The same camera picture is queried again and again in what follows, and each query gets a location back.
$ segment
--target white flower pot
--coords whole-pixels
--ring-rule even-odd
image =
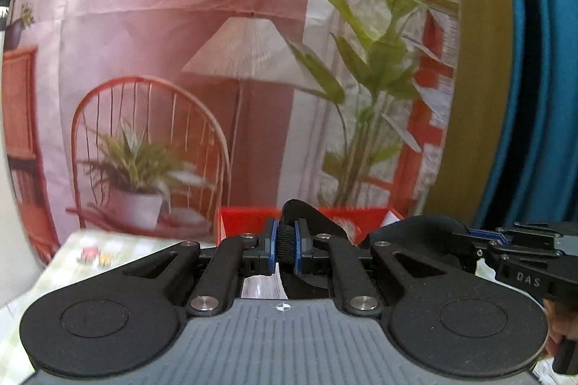
[[[154,230],[161,213],[163,196],[160,194],[139,194],[111,188],[108,210],[109,216],[123,225],[142,230]]]

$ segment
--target red container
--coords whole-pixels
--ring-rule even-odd
[[[339,207],[319,210],[338,225],[353,224],[356,228],[354,243],[360,243],[369,232],[402,219],[395,209],[389,207]],[[218,217],[219,239],[240,234],[260,234],[267,218],[278,218],[280,214],[280,209],[271,207],[222,207]]]

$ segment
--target ribbed gray plate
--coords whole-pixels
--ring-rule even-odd
[[[245,300],[189,322],[165,354],[98,380],[39,372],[28,385],[467,385],[397,352],[375,320],[346,316],[331,300]],[[529,372],[492,385],[535,385]]]

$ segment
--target human hand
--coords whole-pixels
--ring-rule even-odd
[[[544,308],[549,326],[545,349],[556,355],[564,337],[578,341],[578,311],[550,300],[544,300]]]

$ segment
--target red chair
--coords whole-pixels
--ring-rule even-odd
[[[116,135],[122,121],[149,142],[169,146],[174,156],[195,166],[205,187],[171,190],[167,210],[154,231],[115,222],[106,213],[109,189],[97,184],[83,161],[97,155],[99,135]],[[90,222],[102,229],[176,239],[216,240],[215,218],[227,204],[230,178],[227,142],[207,107],[176,85],[155,77],[120,77],[91,90],[80,102],[70,134],[74,201],[70,209],[82,228]]]

